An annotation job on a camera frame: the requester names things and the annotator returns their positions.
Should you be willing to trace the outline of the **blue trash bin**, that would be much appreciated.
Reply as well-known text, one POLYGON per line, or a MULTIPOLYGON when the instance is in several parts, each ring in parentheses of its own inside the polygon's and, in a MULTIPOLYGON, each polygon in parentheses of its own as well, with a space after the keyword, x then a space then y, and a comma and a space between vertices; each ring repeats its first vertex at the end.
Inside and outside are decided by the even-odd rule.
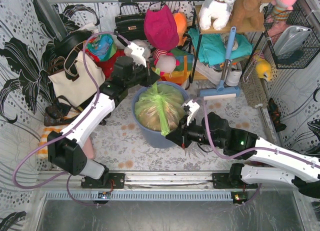
MULTIPOLYGON (((158 81, 157 82, 158 85, 160 84, 164 84, 164 85, 168 85, 168 86, 172 86, 175 89, 179 90, 181 95, 183 96, 184 101, 187 101, 190 99, 189 94, 187 93, 187 91, 182 88, 181 86, 173 83, 173 82, 169 82, 169 81, 158 81)), ((142 93, 144 93, 148 88, 147 87, 142 87, 138 90, 138 92, 134 95, 132 102, 131 102, 131 112, 133 115, 133 119, 136 122, 136 124, 138 125, 140 131, 142 132, 142 135, 144 137, 144 139, 146 140, 146 142, 152 146, 153 148, 159 148, 159 149, 168 149, 171 148, 173 146, 175 146, 176 144, 173 143, 172 141, 166 139, 161 132, 159 131, 154 131, 151 129, 148 129, 146 127, 144 127, 143 125, 140 124, 140 122, 137 120, 136 115, 135 115, 135 104, 136 102, 139 100, 139 97, 142 93)))

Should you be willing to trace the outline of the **green trash bag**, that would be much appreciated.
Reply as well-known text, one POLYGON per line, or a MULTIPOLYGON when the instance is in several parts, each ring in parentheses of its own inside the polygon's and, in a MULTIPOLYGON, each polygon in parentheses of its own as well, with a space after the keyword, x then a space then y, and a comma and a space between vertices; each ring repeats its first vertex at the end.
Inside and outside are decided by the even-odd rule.
POLYGON ((133 113, 144 128, 166 136, 186 115, 182 108, 186 100, 179 86, 155 81, 137 96, 133 102, 133 113))

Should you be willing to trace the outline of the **blue floor squeegee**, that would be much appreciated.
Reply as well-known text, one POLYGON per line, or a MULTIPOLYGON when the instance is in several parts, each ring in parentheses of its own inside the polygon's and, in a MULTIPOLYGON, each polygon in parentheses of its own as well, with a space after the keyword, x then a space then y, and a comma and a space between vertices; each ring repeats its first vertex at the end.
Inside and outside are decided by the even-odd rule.
POLYGON ((232 26, 229 32, 229 38, 227 42, 225 61, 219 84, 216 88, 201 89, 199 96, 204 100, 218 100, 218 99, 231 99, 236 98, 240 94, 240 89, 236 86, 225 87, 225 81, 228 73, 229 66, 231 64, 230 57, 236 35, 236 27, 232 26))

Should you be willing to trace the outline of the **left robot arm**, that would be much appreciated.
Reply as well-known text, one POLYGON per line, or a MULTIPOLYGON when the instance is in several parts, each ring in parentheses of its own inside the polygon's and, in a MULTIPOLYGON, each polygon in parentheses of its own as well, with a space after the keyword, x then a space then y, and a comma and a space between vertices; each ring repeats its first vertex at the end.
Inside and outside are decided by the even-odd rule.
POLYGON ((149 61, 136 64, 129 56, 119 57, 109 80, 99 86, 90 104, 65 129, 52 131, 48 137, 48 161, 65 172, 93 180, 108 180, 108 168, 89 159, 83 147, 93 130, 128 95, 128 90, 136 85, 149 87, 159 75, 151 69, 149 61))

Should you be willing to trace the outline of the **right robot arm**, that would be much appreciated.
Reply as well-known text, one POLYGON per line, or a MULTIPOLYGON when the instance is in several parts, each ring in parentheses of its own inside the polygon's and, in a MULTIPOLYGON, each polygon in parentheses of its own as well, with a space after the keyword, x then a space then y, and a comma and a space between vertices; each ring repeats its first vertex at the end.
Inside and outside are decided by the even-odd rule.
POLYGON ((221 158, 238 159, 264 164, 255 167, 234 163, 229 171, 228 182, 232 186, 243 184, 278 184, 296 188, 301 194, 320 197, 320 158, 279 147, 264 138, 229 126, 226 119, 214 112, 206 115, 201 125, 193 120, 188 123, 185 115, 176 129, 165 137, 181 148, 192 142, 210 145, 221 158))

